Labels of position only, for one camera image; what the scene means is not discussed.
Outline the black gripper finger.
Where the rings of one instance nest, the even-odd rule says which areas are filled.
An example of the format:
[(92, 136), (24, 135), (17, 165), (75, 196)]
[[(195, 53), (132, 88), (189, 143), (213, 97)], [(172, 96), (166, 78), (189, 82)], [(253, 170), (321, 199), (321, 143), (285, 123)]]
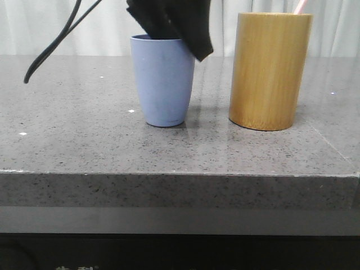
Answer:
[(213, 53), (209, 33), (210, 3), (209, 0), (195, 0), (166, 1), (164, 4), (171, 29), (200, 62)]
[(128, 0), (127, 4), (129, 14), (151, 39), (180, 39), (166, 10), (169, 1)]

